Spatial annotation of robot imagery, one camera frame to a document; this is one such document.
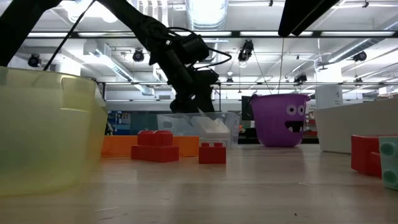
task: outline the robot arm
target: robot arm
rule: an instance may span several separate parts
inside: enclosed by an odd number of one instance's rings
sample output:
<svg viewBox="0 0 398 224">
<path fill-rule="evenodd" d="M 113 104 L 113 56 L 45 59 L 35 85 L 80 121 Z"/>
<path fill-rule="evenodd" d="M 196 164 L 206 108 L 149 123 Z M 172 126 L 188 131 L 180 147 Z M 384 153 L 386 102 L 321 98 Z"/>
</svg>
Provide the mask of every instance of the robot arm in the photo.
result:
<svg viewBox="0 0 398 224">
<path fill-rule="evenodd" d="M 7 43 L 0 55 L 0 66 L 7 66 L 41 15 L 61 0 L 13 0 L 0 17 L 0 41 Z M 130 28 L 139 42 L 150 52 L 149 64 L 159 64 L 168 84 L 176 91 L 176 100 L 170 108 L 173 112 L 214 112 L 211 101 L 211 85 L 218 75 L 211 69 L 196 70 L 193 64 L 209 56 L 209 48 L 200 37 L 191 33 L 181 37 L 158 20 L 143 15 L 125 0 L 98 0 L 121 22 Z"/>
</svg>

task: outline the wooden table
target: wooden table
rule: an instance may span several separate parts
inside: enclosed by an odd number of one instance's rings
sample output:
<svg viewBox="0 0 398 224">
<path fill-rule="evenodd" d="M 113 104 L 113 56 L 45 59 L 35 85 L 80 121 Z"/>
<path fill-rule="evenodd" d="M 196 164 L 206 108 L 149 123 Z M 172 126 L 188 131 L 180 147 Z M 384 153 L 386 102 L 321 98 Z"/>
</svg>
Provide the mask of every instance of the wooden table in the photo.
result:
<svg viewBox="0 0 398 224">
<path fill-rule="evenodd" d="M 0 198 L 0 223 L 398 223 L 398 192 L 317 145 L 242 146 L 226 166 L 103 159 L 66 192 Z"/>
</svg>

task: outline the purple monster bucket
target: purple monster bucket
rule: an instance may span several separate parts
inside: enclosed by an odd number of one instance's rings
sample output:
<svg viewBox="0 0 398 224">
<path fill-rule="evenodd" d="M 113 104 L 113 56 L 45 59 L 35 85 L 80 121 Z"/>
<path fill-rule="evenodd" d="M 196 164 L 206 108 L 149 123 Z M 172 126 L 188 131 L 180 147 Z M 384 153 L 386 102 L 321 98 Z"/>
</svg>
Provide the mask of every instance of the purple monster bucket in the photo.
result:
<svg viewBox="0 0 398 224">
<path fill-rule="evenodd" d="M 253 95 L 256 131 L 259 141 L 268 147 L 293 147 L 301 143 L 304 132 L 307 95 Z"/>
</svg>

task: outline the red lego brick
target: red lego brick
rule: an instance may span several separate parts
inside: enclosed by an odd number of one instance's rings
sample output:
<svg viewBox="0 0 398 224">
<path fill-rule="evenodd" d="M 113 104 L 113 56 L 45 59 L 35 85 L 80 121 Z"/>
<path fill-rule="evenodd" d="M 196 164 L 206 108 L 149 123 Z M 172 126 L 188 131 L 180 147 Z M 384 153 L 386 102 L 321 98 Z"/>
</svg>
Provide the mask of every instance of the red lego brick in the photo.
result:
<svg viewBox="0 0 398 224">
<path fill-rule="evenodd" d="M 226 148 L 216 142 L 214 147 L 204 142 L 199 147 L 199 164 L 226 164 Z"/>
<path fill-rule="evenodd" d="M 180 159 L 178 146 L 132 146 L 131 159 L 174 162 Z"/>
<path fill-rule="evenodd" d="M 351 137 L 351 168 L 381 178 L 379 136 Z"/>
<path fill-rule="evenodd" d="M 155 131 L 154 146 L 172 146 L 173 133 L 171 131 Z"/>
<path fill-rule="evenodd" d="M 141 131 L 138 145 L 131 147 L 131 159 L 152 162 L 178 161 L 179 147 L 173 146 L 173 134 L 170 131 Z"/>
<path fill-rule="evenodd" d="M 140 131 L 138 133 L 137 144 L 139 146 L 151 146 L 153 142 L 154 132 L 153 131 Z"/>
</svg>

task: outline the orange tray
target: orange tray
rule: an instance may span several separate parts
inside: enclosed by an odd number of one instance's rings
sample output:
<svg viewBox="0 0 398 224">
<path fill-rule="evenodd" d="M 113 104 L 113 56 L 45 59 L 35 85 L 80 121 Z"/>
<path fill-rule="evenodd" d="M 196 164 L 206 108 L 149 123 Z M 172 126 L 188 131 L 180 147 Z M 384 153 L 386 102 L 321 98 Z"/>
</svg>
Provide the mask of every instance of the orange tray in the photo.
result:
<svg viewBox="0 0 398 224">
<path fill-rule="evenodd" d="M 174 136 L 173 145 L 180 147 L 180 157 L 199 155 L 199 136 Z"/>
<path fill-rule="evenodd" d="M 130 156 L 131 146 L 136 144 L 137 136 L 105 136 L 101 156 Z"/>
</svg>

